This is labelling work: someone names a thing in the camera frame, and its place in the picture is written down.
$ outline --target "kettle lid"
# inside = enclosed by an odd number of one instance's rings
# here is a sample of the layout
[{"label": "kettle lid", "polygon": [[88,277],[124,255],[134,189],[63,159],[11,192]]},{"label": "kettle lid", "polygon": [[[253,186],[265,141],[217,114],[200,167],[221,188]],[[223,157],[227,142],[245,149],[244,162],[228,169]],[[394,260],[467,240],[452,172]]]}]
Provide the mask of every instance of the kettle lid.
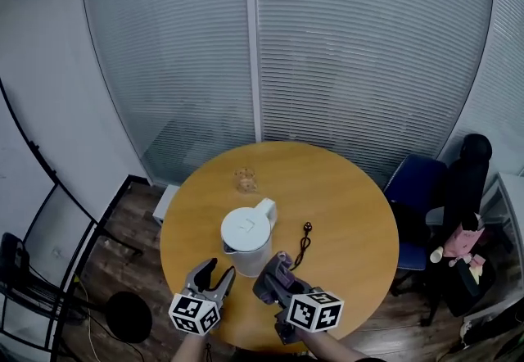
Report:
[{"label": "kettle lid", "polygon": [[238,208],[229,212],[220,228],[224,242],[236,251],[261,248],[271,235],[268,217],[253,208]]}]

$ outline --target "kettle handle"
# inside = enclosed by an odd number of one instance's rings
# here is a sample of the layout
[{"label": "kettle handle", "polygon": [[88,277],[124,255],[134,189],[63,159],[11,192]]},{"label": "kettle handle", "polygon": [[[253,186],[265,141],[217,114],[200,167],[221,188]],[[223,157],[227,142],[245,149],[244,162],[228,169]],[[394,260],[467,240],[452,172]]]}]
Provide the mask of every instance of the kettle handle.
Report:
[{"label": "kettle handle", "polygon": [[266,197],[265,199],[262,199],[262,201],[257,206],[255,206],[255,209],[268,217],[271,229],[273,229],[275,223],[277,222],[277,204]]}]

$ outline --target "black round object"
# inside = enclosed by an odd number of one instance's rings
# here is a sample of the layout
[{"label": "black round object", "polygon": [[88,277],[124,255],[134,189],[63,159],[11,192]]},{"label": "black round object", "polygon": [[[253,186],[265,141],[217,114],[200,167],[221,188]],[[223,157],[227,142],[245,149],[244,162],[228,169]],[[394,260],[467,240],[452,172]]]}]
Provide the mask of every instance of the black round object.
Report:
[{"label": "black round object", "polygon": [[463,140],[460,158],[469,161],[489,161],[493,150],[490,140],[479,133],[470,133]]},{"label": "black round object", "polygon": [[146,302],[132,292],[117,292],[106,303],[106,322],[122,342],[141,343],[149,337],[153,319]]}]

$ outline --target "blue office chair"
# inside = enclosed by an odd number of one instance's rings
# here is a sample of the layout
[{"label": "blue office chair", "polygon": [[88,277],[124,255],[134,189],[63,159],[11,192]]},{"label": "blue office chair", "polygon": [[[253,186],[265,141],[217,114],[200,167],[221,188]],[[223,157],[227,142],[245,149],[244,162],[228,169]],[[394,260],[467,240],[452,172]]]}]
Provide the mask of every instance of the blue office chair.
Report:
[{"label": "blue office chair", "polygon": [[391,293],[401,292],[398,287],[413,271],[426,268],[426,244],[429,228],[426,226],[426,213],[444,205],[444,186],[447,167],[443,162],[426,156],[410,154],[391,176],[384,188],[384,195],[390,202],[399,230],[400,252],[399,269],[409,272],[395,279]]}]

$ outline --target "white electric kettle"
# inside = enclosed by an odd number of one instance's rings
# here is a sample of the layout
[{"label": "white electric kettle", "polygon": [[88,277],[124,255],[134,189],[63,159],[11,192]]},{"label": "white electric kettle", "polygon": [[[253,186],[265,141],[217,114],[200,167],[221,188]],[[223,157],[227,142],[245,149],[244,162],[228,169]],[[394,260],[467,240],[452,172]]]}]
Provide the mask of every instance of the white electric kettle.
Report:
[{"label": "white electric kettle", "polygon": [[239,274],[256,278],[271,258],[271,231],[277,222],[277,205],[263,199],[254,208],[238,208],[222,221],[224,253],[231,256]]}]

